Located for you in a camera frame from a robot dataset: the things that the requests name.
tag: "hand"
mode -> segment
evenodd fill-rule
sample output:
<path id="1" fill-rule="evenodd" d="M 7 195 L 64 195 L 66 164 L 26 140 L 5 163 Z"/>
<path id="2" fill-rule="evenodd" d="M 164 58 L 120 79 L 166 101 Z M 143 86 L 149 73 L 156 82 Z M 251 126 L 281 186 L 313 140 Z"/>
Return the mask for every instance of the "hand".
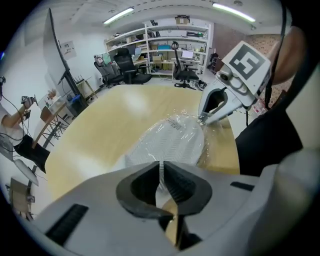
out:
<path id="1" fill-rule="evenodd" d="M 32 104 L 34 102 L 35 102 L 35 99 L 33 97 L 28 97 L 23 105 L 24 105 L 25 109 L 28 110 L 28 109 L 30 109 L 30 107 L 32 106 Z"/>

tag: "white shelving unit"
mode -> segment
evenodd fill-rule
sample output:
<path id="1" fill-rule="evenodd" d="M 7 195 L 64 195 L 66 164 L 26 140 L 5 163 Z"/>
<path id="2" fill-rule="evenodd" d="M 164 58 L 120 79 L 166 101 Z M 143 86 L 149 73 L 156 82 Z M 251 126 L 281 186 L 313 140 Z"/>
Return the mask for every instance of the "white shelving unit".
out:
<path id="1" fill-rule="evenodd" d="M 206 33 L 206 38 L 201 38 L 201 37 L 192 37 L 192 36 L 161 36 L 161 37 L 150 37 L 148 38 L 148 33 L 150 32 L 159 32 L 159 31 L 190 31 L 190 32 L 200 32 L 200 33 Z M 137 35 L 142 35 L 143 38 L 142 40 L 137 40 L 133 42 L 127 43 L 127 38 L 131 36 L 137 36 Z M 156 42 L 161 42 L 161 41 L 179 41 L 180 42 L 194 42 L 198 44 L 203 44 L 203 48 L 205 49 L 204 52 L 200 51 L 193 51 L 193 54 L 197 54 L 199 56 L 202 56 L 202 63 L 200 63 L 198 66 L 202 69 L 203 74 L 205 73 L 205 67 L 206 63 L 208 60 L 208 54 L 209 54 L 209 47 L 212 42 L 209 42 L 209 38 L 211 37 L 211 25 L 209 24 L 208 27 L 204 26 L 193 26 L 193 25 L 184 25 L 184 24 L 172 24 L 172 25 L 158 25 L 158 26 L 147 26 L 144 25 L 144 28 L 139 28 L 133 31 L 129 31 L 127 33 L 121 34 L 115 38 L 111 38 L 109 40 L 105 40 L 104 44 L 106 46 L 106 51 L 108 53 L 111 53 L 119 48 L 126 47 L 129 45 L 137 44 L 137 43 L 144 43 L 148 45 L 155 44 Z M 151 53 L 161 53 L 161 52 L 174 52 L 172 49 L 156 49 L 156 50 L 150 50 L 149 47 L 146 49 L 142 50 L 142 54 L 147 54 L 147 65 L 152 65 L 152 64 L 173 64 L 172 61 L 150 61 L 150 54 Z M 149 67 L 148 70 L 149 73 L 152 75 L 172 75 L 173 71 L 172 70 L 163 70 L 159 72 L 151 72 L 151 68 Z"/>

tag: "laptop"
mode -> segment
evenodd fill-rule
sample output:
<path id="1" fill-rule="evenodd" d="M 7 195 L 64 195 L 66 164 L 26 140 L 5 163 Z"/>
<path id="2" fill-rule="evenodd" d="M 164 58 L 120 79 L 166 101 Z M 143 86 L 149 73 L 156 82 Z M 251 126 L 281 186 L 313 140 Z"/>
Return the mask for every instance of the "laptop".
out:
<path id="1" fill-rule="evenodd" d="M 192 61 L 194 59 L 194 52 L 190 50 L 183 50 L 182 57 L 180 59 Z"/>
<path id="2" fill-rule="evenodd" d="M 137 61 L 141 55 L 141 47 L 135 48 L 134 55 L 132 56 L 132 61 Z"/>

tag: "office chair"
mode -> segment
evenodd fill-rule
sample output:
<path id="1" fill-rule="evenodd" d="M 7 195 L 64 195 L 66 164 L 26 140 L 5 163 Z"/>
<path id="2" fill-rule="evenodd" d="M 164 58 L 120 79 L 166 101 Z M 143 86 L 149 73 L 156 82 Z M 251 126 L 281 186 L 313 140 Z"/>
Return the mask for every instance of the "office chair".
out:
<path id="1" fill-rule="evenodd" d="M 127 85 L 143 85 L 152 78 L 151 74 L 138 73 L 138 69 L 148 68 L 149 66 L 135 67 L 127 48 L 119 48 L 117 54 L 113 58 L 121 69 L 124 75 L 123 81 Z"/>
<path id="2" fill-rule="evenodd" d="M 192 88 L 188 83 L 190 83 L 190 80 L 199 80 L 199 77 L 193 71 L 193 70 L 197 70 L 197 69 L 191 68 L 191 67 L 189 67 L 191 65 L 185 64 L 185 69 L 182 70 L 181 65 L 180 65 L 180 61 L 179 61 L 179 57 L 178 57 L 178 53 L 177 53 L 177 49 L 179 48 L 178 42 L 173 41 L 171 48 L 172 48 L 172 50 L 174 50 L 174 54 L 175 54 L 175 58 L 176 58 L 176 63 L 174 63 L 175 67 L 174 67 L 173 77 L 176 80 L 180 80 L 181 82 L 183 81 L 183 83 L 175 83 L 174 86 L 179 87 L 179 88 L 188 88 L 188 89 L 196 90 L 195 88 Z"/>
<path id="3" fill-rule="evenodd" d="M 124 80 L 123 75 L 118 75 L 117 72 L 114 71 L 113 65 L 99 66 L 96 61 L 93 64 L 96 69 L 99 70 L 103 84 L 108 88 L 119 85 L 120 82 Z"/>

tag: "sign on wall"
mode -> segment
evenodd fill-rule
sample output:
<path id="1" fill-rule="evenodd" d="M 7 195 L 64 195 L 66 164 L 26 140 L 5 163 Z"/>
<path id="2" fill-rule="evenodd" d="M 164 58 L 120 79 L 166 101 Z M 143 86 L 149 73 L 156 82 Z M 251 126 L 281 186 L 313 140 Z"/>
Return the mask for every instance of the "sign on wall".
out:
<path id="1" fill-rule="evenodd" d="M 64 42 L 64 43 L 61 43 L 60 45 L 61 45 L 61 52 L 65 60 L 69 60 L 77 56 L 73 41 Z"/>

